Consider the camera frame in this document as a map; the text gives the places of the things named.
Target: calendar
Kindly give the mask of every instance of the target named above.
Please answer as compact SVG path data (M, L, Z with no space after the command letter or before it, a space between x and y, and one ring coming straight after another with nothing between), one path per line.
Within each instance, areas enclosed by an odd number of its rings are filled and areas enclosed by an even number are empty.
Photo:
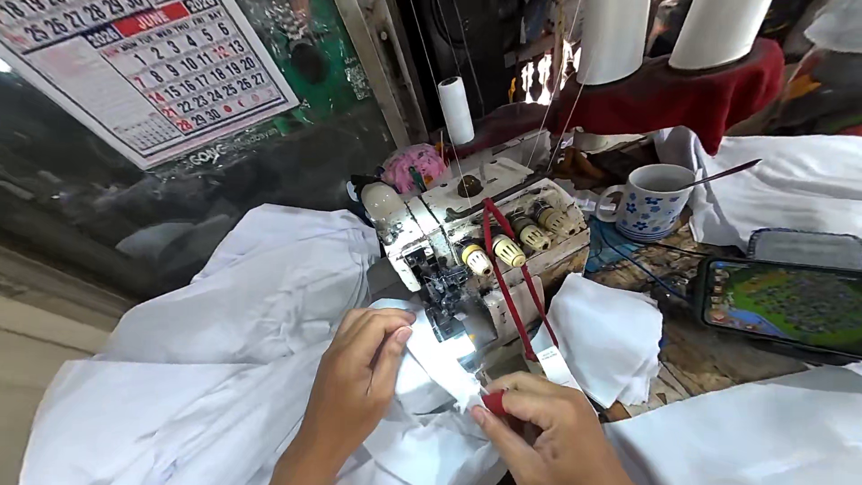
M235 0L0 0L0 58L142 169L299 105Z

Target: blue floral mug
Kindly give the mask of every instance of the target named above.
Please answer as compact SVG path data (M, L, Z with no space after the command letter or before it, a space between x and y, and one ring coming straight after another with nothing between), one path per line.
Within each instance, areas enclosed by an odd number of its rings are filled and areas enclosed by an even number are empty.
M695 181L695 174L677 165L647 165L634 170L624 186L608 187L596 204L596 217L606 223L616 223L625 237L651 243L667 236L679 219L691 188L679 187ZM601 207L612 205L610 195L622 193L620 204L613 211Z

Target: knob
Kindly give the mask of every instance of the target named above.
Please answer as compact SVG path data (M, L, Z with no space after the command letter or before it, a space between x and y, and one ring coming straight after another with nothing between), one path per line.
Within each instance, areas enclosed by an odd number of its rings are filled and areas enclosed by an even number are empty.
M527 262L527 257L521 248L508 236L501 234L491 241L494 254L513 268L520 268Z
M490 276L492 271L490 258L478 244L471 244L464 248L464 250L461 251L461 261L463 261L464 264L473 271L473 273L478 274L479 276Z
M551 247L551 238L542 232L529 217L519 217L512 223L518 239L533 251Z
M539 224L557 236L574 236L578 232L577 225L563 211L551 207L539 214Z

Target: red strap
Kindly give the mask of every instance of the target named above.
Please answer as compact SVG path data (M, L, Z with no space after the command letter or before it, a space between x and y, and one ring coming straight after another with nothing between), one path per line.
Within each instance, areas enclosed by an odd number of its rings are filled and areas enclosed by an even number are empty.
M503 274L500 272L500 268L497 266L497 256L494 254L493 244L491 243L490 237L490 214L494 215L494 218L497 220L497 223L500 224L500 227L503 228L503 232L515 240L515 232L512 230L512 226L509 225L509 221L506 220L506 217L500 212L496 205L494 205L494 201L490 198L486 198L484 201L484 211L483 211L483 230L484 230L484 239L485 239L485 250L488 253L488 257L490 257L491 266L494 268L494 275L497 277L497 283L500 285L500 291L503 292L503 298L506 300L506 306L509 308L509 312L512 314L512 318L515 320L515 327L518 329L518 335L521 336L521 340L524 343L524 354L526 354L527 359L531 361L536 361L536 354L533 352L533 345L530 344L529 337L527 335L527 331L524 329L524 323L521 321L521 315L518 314L517 308L515 308L515 302L512 300L512 295L509 294L509 288L506 286L506 281L503 279ZM530 276L529 271L527 270L527 265L521 266L521 271L524 275L524 280L527 282L527 288L530 290L530 295L533 297L533 303L536 305L536 309L539 311L541 315L541 319L545 322L545 326L547 327L548 334L551 336L551 340L554 345L559 347L557 343L557 336L554 335L553 330L551 329L551 324L547 321L547 316L545 315L545 308L541 304L539 300L539 294L536 292L535 286L533 285L533 278Z

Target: phone screen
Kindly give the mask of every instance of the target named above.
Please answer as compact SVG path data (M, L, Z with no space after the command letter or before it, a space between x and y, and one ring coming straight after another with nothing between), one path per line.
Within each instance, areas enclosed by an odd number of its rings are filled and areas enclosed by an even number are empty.
M707 322L862 355L862 278L756 262L709 269Z

